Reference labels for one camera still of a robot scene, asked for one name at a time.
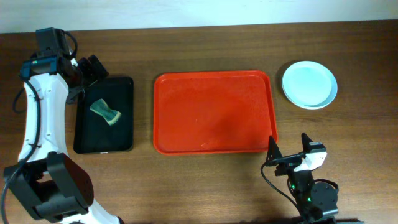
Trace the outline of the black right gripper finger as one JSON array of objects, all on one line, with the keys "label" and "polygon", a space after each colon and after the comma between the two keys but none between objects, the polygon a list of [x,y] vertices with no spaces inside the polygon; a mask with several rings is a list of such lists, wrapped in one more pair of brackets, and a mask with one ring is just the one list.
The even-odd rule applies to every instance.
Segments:
[{"label": "black right gripper finger", "polygon": [[301,134],[303,146],[315,146],[317,142],[312,141],[306,133]]},{"label": "black right gripper finger", "polygon": [[275,159],[279,159],[282,157],[281,152],[273,138],[273,136],[269,136],[269,145],[268,145],[268,152],[266,161],[273,161]]}]

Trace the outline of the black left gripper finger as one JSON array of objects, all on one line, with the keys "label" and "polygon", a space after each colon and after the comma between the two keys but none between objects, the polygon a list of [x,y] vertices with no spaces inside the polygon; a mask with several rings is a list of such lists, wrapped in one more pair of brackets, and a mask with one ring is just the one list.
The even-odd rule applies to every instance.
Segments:
[{"label": "black left gripper finger", "polygon": [[90,78],[93,81],[101,81],[109,75],[109,72],[105,69],[96,55],[89,56],[88,61],[90,63]]},{"label": "black left gripper finger", "polygon": [[83,85],[90,86],[95,81],[95,74],[91,62],[83,57],[78,61],[78,68],[82,74]]}]

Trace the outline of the green yellow sponge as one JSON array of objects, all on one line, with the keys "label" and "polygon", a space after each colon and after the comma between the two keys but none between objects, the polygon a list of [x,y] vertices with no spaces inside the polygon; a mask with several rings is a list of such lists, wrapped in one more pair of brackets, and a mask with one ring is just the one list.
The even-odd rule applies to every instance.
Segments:
[{"label": "green yellow sponge", "polygon": [[110,126],[116,124],[121,117],[121,112],[111,109],[104,99],[93,102],[90,110],[100,115]]}]

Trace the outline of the light blue plate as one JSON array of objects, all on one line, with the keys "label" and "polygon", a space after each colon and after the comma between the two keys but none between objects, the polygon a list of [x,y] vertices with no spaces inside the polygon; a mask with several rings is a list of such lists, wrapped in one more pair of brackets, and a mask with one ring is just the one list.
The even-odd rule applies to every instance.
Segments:
[{"label": "light blue plate", "polygon": [[289,65],[282,76],[282,90],[295,106],[319,110],[337,96],[338,84],[326,66],[313,61],[299,61]]}]

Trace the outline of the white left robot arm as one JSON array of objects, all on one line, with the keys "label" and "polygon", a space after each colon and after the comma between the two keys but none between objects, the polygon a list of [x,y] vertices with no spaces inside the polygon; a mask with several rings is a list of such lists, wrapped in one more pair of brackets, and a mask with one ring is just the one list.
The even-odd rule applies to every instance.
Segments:
[{"label": "white left robot arm", "polygon": [[3,195],[11,191],[35,220],[50,223],[122,223],[94,198],[90,176],[67,152],[65,105],[109,73],[95,55],[60,67],[56,56],[23,63],[27,95],[25,138],[18,163],[4,170]]}]

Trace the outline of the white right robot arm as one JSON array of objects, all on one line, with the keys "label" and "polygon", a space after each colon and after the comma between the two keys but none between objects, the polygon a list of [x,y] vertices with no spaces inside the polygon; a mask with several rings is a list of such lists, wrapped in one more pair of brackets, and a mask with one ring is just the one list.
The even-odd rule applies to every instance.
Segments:
[{"label": "white right robot arm", "polygon": [[[300,214],[299,223],[336,223],[339,186],[326,179],[314,179],[312,172],[324,163],[327,152],[322,142],[301,134],[303,150],[283,156],[272,136],[265,163],[260,168],[264,180],[287,198]],[[264,174],[265,167],[275,166],[276,176],[287,176],[288,196],[273,185]]]}]

